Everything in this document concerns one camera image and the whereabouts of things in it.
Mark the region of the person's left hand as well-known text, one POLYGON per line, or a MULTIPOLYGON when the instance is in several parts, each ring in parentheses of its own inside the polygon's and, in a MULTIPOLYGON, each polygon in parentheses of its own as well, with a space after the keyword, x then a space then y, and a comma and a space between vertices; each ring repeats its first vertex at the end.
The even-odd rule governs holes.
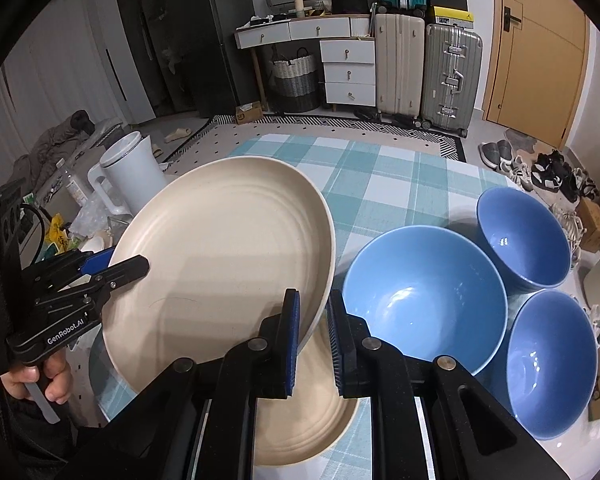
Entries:
POLYGON ((1 374, 3 387, 18 400, 31 400, 32 396, 27 385, 36 385, 41 378, 44 378, 46 383, 44 396, 47 400, 57 404, 64 404, 69 400, 73 377, 66 359, 65 348, 52 354, 41 366, 25 366, 16 363, 7 373, 1 374))

